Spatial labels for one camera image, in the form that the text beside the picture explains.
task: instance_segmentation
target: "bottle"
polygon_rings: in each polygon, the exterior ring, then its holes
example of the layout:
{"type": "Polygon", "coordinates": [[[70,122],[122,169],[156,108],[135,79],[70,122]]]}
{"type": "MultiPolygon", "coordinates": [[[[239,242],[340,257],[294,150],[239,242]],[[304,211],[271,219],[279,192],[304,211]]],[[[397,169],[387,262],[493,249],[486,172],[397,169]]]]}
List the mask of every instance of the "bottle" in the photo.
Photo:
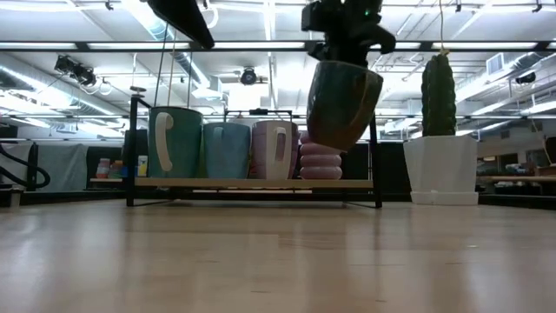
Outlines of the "bottle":
{"type": "Polygon", "coordinates": [[[146,177],[147,176],[147,161],[149,160],[148,156],[139,156],[137,159],[137,177],[146,177]]]}
{"type": "Polygon", "coordinates": [[[108,178],[110,159],[102,158],[96,167],[96,178],[108,178]]]}

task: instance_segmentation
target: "air vent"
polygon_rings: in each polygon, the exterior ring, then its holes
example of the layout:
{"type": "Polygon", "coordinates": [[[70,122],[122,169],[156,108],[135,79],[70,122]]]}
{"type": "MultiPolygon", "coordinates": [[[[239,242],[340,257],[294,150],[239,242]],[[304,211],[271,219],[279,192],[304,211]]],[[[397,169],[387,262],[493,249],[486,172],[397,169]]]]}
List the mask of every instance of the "air vent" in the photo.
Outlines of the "air vent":
{"type": "Polygon", "coordinates": [[[486,73],[488,75],[495,74],[504,68],[504,54],[499,53],[494,57],[486,60],[486,73]]]}
{"type": "Polygon", "coordinates": [[[500,132],[500,138],[501,139],[506,139],[510,137],[510,130],[502,130],[500,132]]]}
{"type": "Polygon", "coordinates": [[[64,125],[56,127],[56,132],[62,134],[76,134],[77,126],[74,123],[65,123],[64,125]]]}

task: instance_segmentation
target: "mug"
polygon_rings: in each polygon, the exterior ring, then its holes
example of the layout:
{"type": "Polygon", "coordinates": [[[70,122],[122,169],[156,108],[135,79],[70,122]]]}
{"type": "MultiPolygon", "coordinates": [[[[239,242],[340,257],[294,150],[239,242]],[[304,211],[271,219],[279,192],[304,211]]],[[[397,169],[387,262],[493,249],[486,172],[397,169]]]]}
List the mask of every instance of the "mug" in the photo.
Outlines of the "mug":
{"type": "Polygon", "coordinates": [[[209,123],[202,132],[208,178],[247,178],[251,128],[238,123],[209,123]]]}
{"type": "Polygon", "coordinates": [[[256,178],[288,179],[294,174],[299,140],[295,123],[257,122],[252,140],[256,178]]]}
{"type": "Polygon", "coordinates": [[[380,75],[361,66],[319,62],[308,96],[311,141],[348,151],[369,125],[383,81],[380,75]]]}
{"type": "Polygon", "coordinates": [[[160,106],[149,112],[149,176],[193,178],[199,165],[202,114],[160,106]]]}

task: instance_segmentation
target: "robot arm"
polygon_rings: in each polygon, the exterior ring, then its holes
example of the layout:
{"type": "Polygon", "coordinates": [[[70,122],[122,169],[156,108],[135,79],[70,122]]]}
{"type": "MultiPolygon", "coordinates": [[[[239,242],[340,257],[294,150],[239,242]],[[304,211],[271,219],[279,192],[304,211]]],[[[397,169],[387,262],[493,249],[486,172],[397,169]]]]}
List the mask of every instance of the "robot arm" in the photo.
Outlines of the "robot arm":
{"type": "Polygon", "coordinates": [[[391,53],[396,39],[380,27],[381,0],[320,0],[306,5],[301,14],[301,30],[320,31],[325,42],[308,54],[318,60],[342,61],[367,66],[368,49],[381,45],[381,53],[391,53]]]}

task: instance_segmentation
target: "fluorescent light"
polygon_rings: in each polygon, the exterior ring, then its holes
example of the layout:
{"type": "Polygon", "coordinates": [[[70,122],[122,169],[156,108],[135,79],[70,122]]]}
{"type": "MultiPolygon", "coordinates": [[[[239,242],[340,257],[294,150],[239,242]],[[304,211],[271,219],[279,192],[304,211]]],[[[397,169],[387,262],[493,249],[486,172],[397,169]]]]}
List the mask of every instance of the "fluorescent light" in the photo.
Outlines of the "fluorescent light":
{"type": "MultiPolygon", "coordinates": [[[[126,50],[126,49],[141,49],[141,50],[161,50],[164,48],[164,43],[87,43],[91,50],[126,50]]],[[[167,49],[173,49],[173,43],[166,43],[167,49]]],[[[176,49],[189,49],[189,43],[175,43],[176,49]]]]}
{"type": "Polygon", "coordinates": [[[419,122],[422,119],[423,119],[422,117],[415,117],[415,118],[406,118],[401,121],[388,122],[384,125],[384,131],[386,133],[390,133],[393,131],[404,130],[409,126],[419,122]]]}
{"type": "MultiPolygon", "coordinates": [[[[396,49],[419,49],[420,43],[408,43],[408,42],[398,42],[396,43],[396,49]]],[[[379,44],[371,47],[370,50],[380,50],[381,46],[379,44]]]]}
{"type": "Polygon", "coordinates": [[[503,120],[508,120],[508,119],[520,119],[520,116],[473,116],[471,117],[471,119],[503,119],[503,120]]]}
{"type": "Polygon", "coordinates": [[[39,121],[35,118],[25,118],[24,120],[22,120],[22,119],[19,119],[19,118],[11,117],[10,119],[12,121],[16,121],[16,122],[19,122],[19,123],[27,123],[27,124],[37,126],[37,127],[50,128],[50,125],[48,125],[47,123],[45,123],[43,121],[39,121]]]}
{"type": "Polygon", "coordinates": [[[303,49],[305,43],[300,42],[244,42],[215,43],[214,49],[303,49]]]}
{"type": "Polygon", "coordinates": [[[10,95],[0,97],[0,107],[22,113],[60,115],[54,110],[49,110],[48,107],[33,104],[10,95]]]}
{"type": "Polygon", "coordinates": [[[75,43],[0,43],[2,49],[19,49],[19,50],[77,50],[75,43]]]}
{"type": "MultiPolygon", "coordinates": [[[[475,131],[475,130],[457,130],[457,131],[455,132],[455,135],[456,135],[456,136],[465,136],[465,135],[471,134],[471,133],[474,132],[474,131],[475,131]]],[[[423,137],[422,131],[418,131],[418,132],[413,133],[413,134],[411,135],[411,139],[417,139],[417,138],[419,138],[419,137],[423,137]]]]}
{"type": "Polygon", "coordinates": [[[465,135],[469,135],[471,133],[473,133],[475,130],[456,130],[455,135],[456,136],[465,136],[465,135]]]}
{"type": "Polygon", "coordinates": [[[90,121],[97,122],[102,125],[106,125],[106,122],[104,122],[103,120],[99,120],[98,118],[91,118],[90,121]]]}
{"type": "Polygon", "coordinates": [[[211,90],[209,88],[197,88],[191,92],[193,97],[199,98],[219,98],[222,99],[222,93],[216,90],[211,90]]]}
{"type": "MultiPolygon", "coordinates": [[[[485,49],[485,50],[503,50],[503,49],[531,49],[537,43],[444,43],[445,49],[485,49]]],[[[433,49],[440,49],[440,43],[433,43],[433,49]]]]}
{"type": "Polygon", "coordinates": [[[91,134],[103,137],[123,137],[122,133],[120,133],[119,131],[111,130],[93,123],[79,123],[78,127],[79,130],[84,130],[91,134]]]}
{"type": "Polygon", "coordinates": [[[483,127],[480,130],[493,130],[496,128],[499,128],[500,126],[504,126],[506,124],[510,123],[510,121],[505,121],[505,122],[500,122],[500,123],[494,123],[492,125],[488,125],[487,127],[483,127]]]}
{"type": "Polygon", "coordinates": [[[498,108],[503,107],[504,105],[505,103],[495,103],[495,104],[487,105],[486,107],[478,109],[475,112],[471,113],[471,115],[481,115],[488,112],[492,112],[494,110],[497,110],[498,108]]]}
{"type": "Polygon", "coordinates": [[[535,114],[535,113],[544,112],[546,110],[552,110],[552,109],[556,109],[556,101],[550,101],[547,103],[534,105],[529,109],[520,111],[520,114],[529,115],[529,114],[535,114]]]}

